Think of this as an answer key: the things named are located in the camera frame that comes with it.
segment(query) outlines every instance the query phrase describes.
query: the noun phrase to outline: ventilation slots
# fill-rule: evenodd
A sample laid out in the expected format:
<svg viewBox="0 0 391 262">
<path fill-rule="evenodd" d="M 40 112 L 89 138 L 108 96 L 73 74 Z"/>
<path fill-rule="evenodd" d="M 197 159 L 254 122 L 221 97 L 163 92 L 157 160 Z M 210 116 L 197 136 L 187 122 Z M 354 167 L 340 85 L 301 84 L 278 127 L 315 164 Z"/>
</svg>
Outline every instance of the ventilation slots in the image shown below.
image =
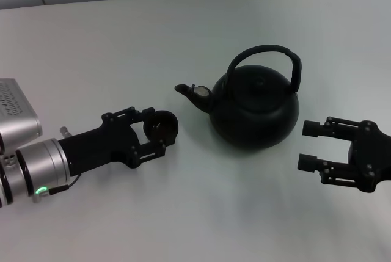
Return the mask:
<svg viewBox="0 0 391 262">
<path fill-rule="evenodd" d="M 18 115 L 23 112 L 10 88 L 4 82 L 0 82 L 0 108 L 7 115 Z"/>
</svg>

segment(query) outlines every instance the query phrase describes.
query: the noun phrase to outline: kettle lid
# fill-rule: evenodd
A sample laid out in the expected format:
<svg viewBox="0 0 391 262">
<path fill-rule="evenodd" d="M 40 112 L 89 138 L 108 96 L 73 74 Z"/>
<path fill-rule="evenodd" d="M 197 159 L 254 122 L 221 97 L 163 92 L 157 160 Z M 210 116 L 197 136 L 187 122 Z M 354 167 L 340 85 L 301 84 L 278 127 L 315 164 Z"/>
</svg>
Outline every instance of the kettle lid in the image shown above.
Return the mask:
<svg viewBox="0 0 391 262">
<path fill-rule="evenodd" d="M 277 109 L 291 94 L 289 80 L 271 68 L 260 65 L 238 67 L 233 72 L 228 93 L 250 112 Z"/>
<path fill-rule="evenodd" d="M 259 65 L 236 67 L 247 57 L 269 51 L 284 53 L 293 63 L 291 82 L 271 68 Z M 301 60 L 288 48 L 279 45 L 260 45 L 237 55 L 228 67 L 222 84 L 223 93 L 233 96 L 243 108 L 252 112 L 271 111 L 299 90 Z"/>
</svg>

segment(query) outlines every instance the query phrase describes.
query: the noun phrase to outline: kettle handle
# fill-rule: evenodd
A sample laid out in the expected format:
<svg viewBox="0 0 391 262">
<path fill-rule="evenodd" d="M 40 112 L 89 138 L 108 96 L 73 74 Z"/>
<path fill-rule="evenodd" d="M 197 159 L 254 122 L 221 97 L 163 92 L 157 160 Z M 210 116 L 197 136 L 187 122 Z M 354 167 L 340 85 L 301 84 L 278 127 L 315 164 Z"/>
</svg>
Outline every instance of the kettle handle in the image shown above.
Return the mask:
<svg viewBox="0 0 391 262">
<path fill-rule="evenodd" d="M 279 45 L 260 45 L 249 48 L 243 51 L 241 54 L 236 56 L 228 67 L 227 74 L 225 75 L 224 89 L 228 90 L 230 81 L 232 80 L 233 71 L 235 68 L 242 62 L 244 59 L 247 59 L 249 56 L 252 56 L 256 53 L 267 53 L 270 51 L 275 51 L 278 53 L 284 53 L 287 55 L 293 63 L 292 79 L 291 79 L 291 90 L 297 92 L 300 87 L 301 80 L 301 60 L 300 57 L 290 51 L 288 48 L 279 46 Z"/>
</svg>

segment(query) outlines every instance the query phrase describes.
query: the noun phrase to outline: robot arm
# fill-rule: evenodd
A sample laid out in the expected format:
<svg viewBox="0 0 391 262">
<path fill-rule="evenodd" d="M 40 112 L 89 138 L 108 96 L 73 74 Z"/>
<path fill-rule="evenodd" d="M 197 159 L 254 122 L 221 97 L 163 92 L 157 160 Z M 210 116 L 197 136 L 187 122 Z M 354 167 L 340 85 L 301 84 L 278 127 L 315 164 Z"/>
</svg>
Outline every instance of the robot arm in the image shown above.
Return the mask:
<svg viewBox="0 0 391 262">
<path fill-rule="evenodd" d="M 0 79 L 0 207 L 21 197 L 53 195 L 69 189 L 72 176 L 122 162 L 129 168 L 162 157 L 175 143 L 178 120 L 168 111 L 139 112 L 130 107 L 102 115 L 102 125 L 62 140 L 50 139 L 22 148 L 42 134 L 38 117 L 14 79 Z M 149 143 L 140 144 L 132 129 L 143 122 Z"/>
<path fill-rule="evenodd" d="M 323 184 L 356 187 L 362 192 L 370 193 L 380 181 L 391 180 L 391 137 L 382 133 L 376 123 L 328 117 L 324 125 L 305 121 L 302 134 L 351 142 L 348 163 L 300 154 L 298 169 L 306 172 L 319 171 Z"/>
</svg>

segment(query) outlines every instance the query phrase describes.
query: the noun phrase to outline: green led light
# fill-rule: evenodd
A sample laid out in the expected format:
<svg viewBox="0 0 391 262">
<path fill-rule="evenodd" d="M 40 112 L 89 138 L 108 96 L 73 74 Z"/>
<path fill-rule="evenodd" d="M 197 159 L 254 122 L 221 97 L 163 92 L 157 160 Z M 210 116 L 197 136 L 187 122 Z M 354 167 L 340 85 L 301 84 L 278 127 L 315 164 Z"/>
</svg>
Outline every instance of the green led light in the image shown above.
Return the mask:
<svg viewBox="0 0 391 262">
<path fill-rule="evenodd" d="M 45 192 L 45 191 L 47 191 L 48 190 L 48 188 L 47 187 L 40 187 L 39 189 L 37 189 L 36 190 L 36 194 L 39 194 L 39 193 L 42 193 L 42 192 Z"/>
</svg>

